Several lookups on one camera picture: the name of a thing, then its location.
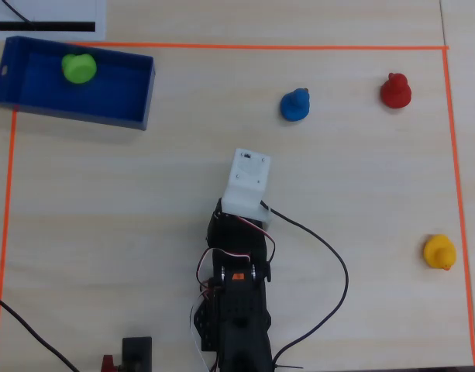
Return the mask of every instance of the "robotic arm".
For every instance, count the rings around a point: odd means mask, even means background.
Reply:
[[[262,222],[250,220],[262,228]],[[270,281],[265,236],[216,206],[206,236],[208,246],[227,253],[249,254],[250,260],[213,251],[213,277],[205,300],[194,314],[201,350],[215,351],[221,372],[271,372],[271,317],[265,278]]]

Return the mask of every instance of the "wooden table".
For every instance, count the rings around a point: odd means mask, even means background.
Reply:
[[[272,156],[267,203],[326,238],[350,273],[344,306],[282,363],[473,363],[439,2],[115,0],[108,41],[146,43],[115,49],[155,58],[146,132],[24,113],[12,131],[11,112],[0,108],[4,299],[48,342],[93,371],[102,354],[119,353],[122,337],[151,335],[153,370],[204,370],[188,329],[195,264],[233,151],[244,147]],[[297,45],[312,47],[284,47]],[[407,74],[414,95],[398,113],[377,97],[392,71]],[[312,109],[290,125],[277,104],[298,87],[309,89]],[[269,232],[276,353],[335,306],[343,273],[301,230],[275,219]],[[460,252],[449,272],[421,258],[434,233]],[[24,367],[67,370],[3,312],[0,372]]]

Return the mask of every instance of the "blue tray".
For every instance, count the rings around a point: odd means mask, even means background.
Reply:
[[[98,72],[70,83],[66,54],[89,53]],[[23,112],[146,130],[154,82],[152,57],[14,36],[0,64],[0,105]]]

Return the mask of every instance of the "white paper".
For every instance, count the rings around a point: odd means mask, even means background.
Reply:
[[[8,0],[8,3],[30,21],[95,22],[96,31],[93,33],[0,31],[0,40],[17,35],[63,41],[106,38],[106,0]],[[8,21],[21,22],[21,19],[0,1],[0,22]]]

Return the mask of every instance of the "orange tape line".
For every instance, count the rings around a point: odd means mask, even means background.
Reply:
[[[2,255],[0,258],[0,298],[3,297],[3,282],[5,281],[6,242],[8,240],[8,224],[10,217],[10,201],[12,199],[13,150],[15,149],[15,133],[17,127],[17,112],[12,113],[12,129],[10,132],[10,147],[8,154],[8,170],[6,173],[5,216],[3,218]]]
[[[232,45],[190,43],[110,43],[92,41],[74,43],[88,47],[137,47],[137,48],[188,48],[188,49],[234,49],[234,50],[445,50],[442,46],[374,46],[374,45]]]
[[[473,316],[473,297],[471,293],[470,259],[468,258],[468,242],[466,239],[466,223],[464,221],[463,193],[461,192],[460,162],[457,156],[456,128],[454,126],[453,100],[451,97],[451,83],[449,79],[449,63],[447,51],[442,49],[444,63],[444,78],[446,80],[447,110],[449,113],[449,128],[451,144],[453,145],[454,176],[456,178],[457,205],[460,211],[461,241],[463,244],[464,280],[466,284],[466,303],[468,306],[468,326],[470,328],[471,355],[475,366],[475,321]]]

